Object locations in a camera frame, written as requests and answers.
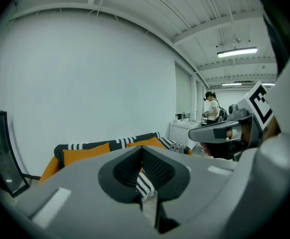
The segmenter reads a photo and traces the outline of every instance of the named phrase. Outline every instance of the orange fabric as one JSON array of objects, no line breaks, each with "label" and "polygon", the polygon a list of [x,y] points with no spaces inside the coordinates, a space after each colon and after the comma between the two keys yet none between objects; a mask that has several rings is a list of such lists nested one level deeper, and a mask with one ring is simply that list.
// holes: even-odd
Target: orange fabric
[{"label": "orange fabric", "polygon": [[45,181],[46,179],[50,178],[53,174],[57,173],[61,170],[61,166],[59,161],[56,157],[52,157],[51,161],[47,165],[47,167],[44,170],[44,173],[42,174],[39,184]]},{"label": "orange fabric", "polygon": [[64,149],[63,150],[64,165],[67,166],[76,161],[80,161],[90,157],[96,157],[109,152],[110,152],[109,143],[105,143],[93,149],[79,149],[79,150]]},{"label": "orange fabric", "polygon": [[153,137],[149,140],[143,140],[143,141],[138,141],[138,142],[134,142],[134,143],[128,143],[127,146],[128,147],[133,147],[133,146],[143,146],[143,145],[146,145],[146,146],[155,146],[155,147],[159,147],[159,148],[162,148],[162,149],[166,149],[161,143],[160,141],[156,138],[156,137]]}]

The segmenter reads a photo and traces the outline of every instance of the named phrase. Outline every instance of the ceiling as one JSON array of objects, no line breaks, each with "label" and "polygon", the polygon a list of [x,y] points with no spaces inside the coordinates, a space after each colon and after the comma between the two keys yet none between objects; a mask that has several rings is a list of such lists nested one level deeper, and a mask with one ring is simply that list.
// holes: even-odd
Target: ceiling
[{"label": "ceiling", "polygon": [[[277,65],[259,0],[15,0],[9,15],[13,20],[62,8],[106,12],[147,29],[182,55],[210,89],[275,82]],[[217,57],[220,51],[254,46],[255,54]]]}]

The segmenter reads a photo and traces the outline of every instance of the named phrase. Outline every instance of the white t-shirt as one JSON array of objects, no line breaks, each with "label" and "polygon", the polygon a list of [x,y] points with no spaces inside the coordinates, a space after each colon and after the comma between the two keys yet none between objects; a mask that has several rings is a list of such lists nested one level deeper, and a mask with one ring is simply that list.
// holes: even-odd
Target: white t-shirt
[{"label": "white t-shirt", "polygon": [[216,110],[217,110],[217,115],[215,115],[215,116],[210,116],[209,115],[208,116],[208,120],[215,120],[215,118],[218,116],[219,111],[220,111],[219,103],[216,100],[212,100],[210,103],[211,104],[210,104],[210,107],[209,107],[209,113],[213,113],[213,107],[215,107]]}]

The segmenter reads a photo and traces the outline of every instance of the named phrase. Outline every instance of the white counter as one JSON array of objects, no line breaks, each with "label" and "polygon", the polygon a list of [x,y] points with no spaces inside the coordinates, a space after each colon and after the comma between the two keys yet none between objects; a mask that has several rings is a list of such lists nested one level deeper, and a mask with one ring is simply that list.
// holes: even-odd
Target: white counter
[{"label": "white counter", "polygon": [[174,123],[171,121],[170,129],[169,129],[169,138],[174,141],[181,142],[182,144],[185,144],[190,149],[193,149],[197,142],[192,141],[189,139],[188,132],[191,129],[197,128],[201,126],[202,121],[181,121],[178,120],[177,123]]}]

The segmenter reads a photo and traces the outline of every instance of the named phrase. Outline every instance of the window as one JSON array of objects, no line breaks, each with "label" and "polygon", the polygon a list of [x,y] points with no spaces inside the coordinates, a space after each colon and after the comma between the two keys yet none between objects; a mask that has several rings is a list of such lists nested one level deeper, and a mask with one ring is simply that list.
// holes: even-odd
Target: window
[{"label": "window", "polygon": [[191,77],[178,65],[176,68],[176,113],[191,113]]},{"label": "window", "polygon": [[195,117],[200,120],[201,117],[201,106],[202,106],[202,98],[201,98],[201,83],[199,82],[195,82],[195,86],[196,86],[196,107],[195,107],[195,112],[196,115]]}]

